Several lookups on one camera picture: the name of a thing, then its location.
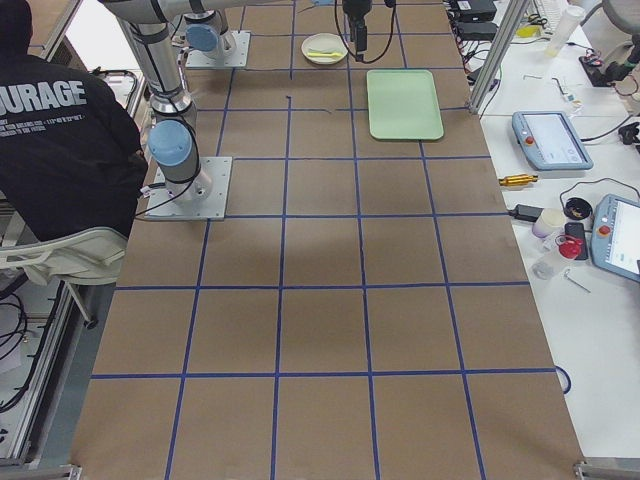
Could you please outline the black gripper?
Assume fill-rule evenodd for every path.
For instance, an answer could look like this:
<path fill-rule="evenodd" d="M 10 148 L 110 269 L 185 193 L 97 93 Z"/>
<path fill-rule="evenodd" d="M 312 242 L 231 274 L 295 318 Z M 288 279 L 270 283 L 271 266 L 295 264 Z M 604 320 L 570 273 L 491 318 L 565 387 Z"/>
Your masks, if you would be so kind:
<path fill-rule="evenodd" d="M 368 48 L 368 32 L 365 18 L 371 12 L 372 5 L 372 0 L 342 1 L 343 12 L 349 20 L 350 39 L 354 46 L 354 55 L 357 62 L 364 61 L 364 55 Z"/>

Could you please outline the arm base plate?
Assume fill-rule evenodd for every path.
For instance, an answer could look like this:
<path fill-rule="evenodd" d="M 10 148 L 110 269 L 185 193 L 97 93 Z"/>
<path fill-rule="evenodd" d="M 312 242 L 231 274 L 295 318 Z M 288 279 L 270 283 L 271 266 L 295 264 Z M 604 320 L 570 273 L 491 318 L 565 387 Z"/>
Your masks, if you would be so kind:
<path fill-rule="evenodd" d="M 251 33 L 228 30 L 219 34 L 209 26 L 191 25 L 186 32 L 189 52 L 187 69 L 244 68 L 248 60 Z"/>
<path fill-rule="evenodd" d="M 231 157 L 201 157 L 200 173 L 189 184 L 164 184 L 165 178 L 157 169 L 154 182 L 160 188 L 149 193 L 142 217 L 150 221 L 199 221 L 225 218 L 230 178 Z"/>

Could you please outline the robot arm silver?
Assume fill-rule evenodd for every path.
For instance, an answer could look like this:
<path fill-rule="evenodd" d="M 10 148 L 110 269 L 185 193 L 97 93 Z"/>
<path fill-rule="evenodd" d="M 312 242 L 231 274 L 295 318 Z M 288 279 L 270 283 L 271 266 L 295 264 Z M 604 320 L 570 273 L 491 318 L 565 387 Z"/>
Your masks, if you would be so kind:
<path fill-rule="evenodd" d="M 228 57 L 235 52 L 236 41 L 229 30 L 224 10 L 185 14 L 185 38 L 189 46 L 213 59 Z"/>
<path fill-rule="evenodd" d="M 164 175 L 173 201 L 190 202 L 210 193 L 202 173 L 195 134 L 195 102 L 185 85 L 178 54 L 172 46 L 170 23 L 179 16 L 206 31 L 190 43 L 195 49 L 225 58 L 236 43 L 226 18 L 228 8 L 248 6 L 248 1 L 105 1 L 118 20 L 148 82 L 150 105 L 157 123 L 148 137 L 148 148 Z"/>

